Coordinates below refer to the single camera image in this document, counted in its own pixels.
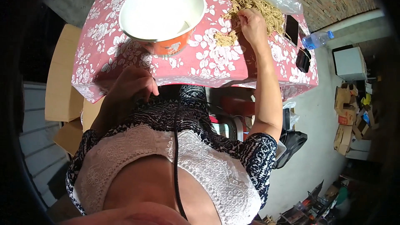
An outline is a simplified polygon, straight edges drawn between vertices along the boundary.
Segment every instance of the black phone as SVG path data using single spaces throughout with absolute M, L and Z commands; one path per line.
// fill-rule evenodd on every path
M 292 16 L 286 16 L 285 37 L 292 41 L 294 46 L 297 47 L 299 35 L 299 23 Z

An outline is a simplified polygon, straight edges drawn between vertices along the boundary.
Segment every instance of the blue bottle cap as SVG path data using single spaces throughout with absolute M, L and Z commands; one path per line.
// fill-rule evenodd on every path
M 331 32 L 331 31 L 328 31 L 328 35 L 327 35 L 329 38 L 334 38 L 335 36 L 333 36 L 333 32 Z

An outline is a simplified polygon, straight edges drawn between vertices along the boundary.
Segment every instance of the woman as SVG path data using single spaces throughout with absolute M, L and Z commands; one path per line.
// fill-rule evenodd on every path
M 263 17 L 255 9 L 238 17 L 258 68 L 256 118 L 245 142 L 215 133 L 199 86 L 183 85 L 179 102 L 150 99 L 118 124 L 116 106 L 133 95 L 159 95 L 150 73 L 126 68 L 69 167 L 68 194 L 86 216 L 65 224 L 252 223 L 267 198 L 282 100 Z M 173 174 L 176 139 L 180 198 Z

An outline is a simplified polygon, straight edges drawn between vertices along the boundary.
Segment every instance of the white wall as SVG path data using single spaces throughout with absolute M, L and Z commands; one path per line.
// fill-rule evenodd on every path
M 25 115 L 20 145 L 33 183 L 50 207 L 57 200 L 47 183 L 68 160 L 65 151 L 52 140 L 60 129 L 59 123 L 44 120 L 45 94 L 45 84 L 24 84 Z

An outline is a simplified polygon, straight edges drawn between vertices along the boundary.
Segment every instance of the orange bowl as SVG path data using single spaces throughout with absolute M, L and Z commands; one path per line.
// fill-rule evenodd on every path
M 206 8 L 206 0 L 126 0 L 119 24 L 151 54 L 168 57 L 187 45 Z

